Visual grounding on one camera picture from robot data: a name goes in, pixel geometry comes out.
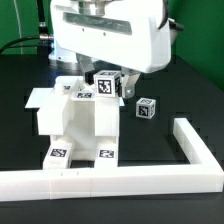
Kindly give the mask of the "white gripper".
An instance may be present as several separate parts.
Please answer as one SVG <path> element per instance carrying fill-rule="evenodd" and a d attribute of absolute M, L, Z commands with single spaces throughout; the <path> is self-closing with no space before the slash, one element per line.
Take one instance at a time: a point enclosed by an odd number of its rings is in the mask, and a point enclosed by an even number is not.
<path fill-rule="evenodd" d="M 92 58 L 126 67 L 121 95 L 129 99 L 140 72 L 158 71 L 171 59 L 166 0 L 111 0 L 103 16 L 80 14 L 74 0 L 52 0 L 50 9 L 55 41 L 77 54 L 87 84 L 97 73 Z"/>

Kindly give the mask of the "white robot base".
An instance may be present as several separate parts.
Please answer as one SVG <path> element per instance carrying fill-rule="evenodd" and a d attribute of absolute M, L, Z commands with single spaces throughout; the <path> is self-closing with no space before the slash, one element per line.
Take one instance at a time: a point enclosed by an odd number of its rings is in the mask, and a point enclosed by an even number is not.
<path fill-rule="evenodd" d="M 76 59 L 76 54 L 72 51 L 63 49 L 57 42 L 54 43 L 52 52 L 48 56 L 49 63 L 58 68 L 79 71 L 80 65 Z"/>

